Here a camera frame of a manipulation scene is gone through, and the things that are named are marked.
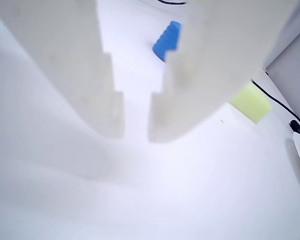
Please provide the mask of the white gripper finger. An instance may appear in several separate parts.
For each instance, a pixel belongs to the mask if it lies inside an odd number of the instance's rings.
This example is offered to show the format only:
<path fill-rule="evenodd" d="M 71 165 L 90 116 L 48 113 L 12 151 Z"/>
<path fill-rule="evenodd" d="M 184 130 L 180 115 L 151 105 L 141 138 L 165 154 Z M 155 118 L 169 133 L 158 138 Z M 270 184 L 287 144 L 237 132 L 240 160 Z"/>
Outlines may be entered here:
<path fill-rule="evenodd" d="M 177 50 L 152 95 L 148 136 L 173 141 L 210 117 L 261 69 L 296 0 L 190 0 Z"/>
<path fill-rule="evenodd" d="M 98 134 L 124 134 L 124 96 L 115 89 L 95 0 L 0 0 L 0 19 Z"/>

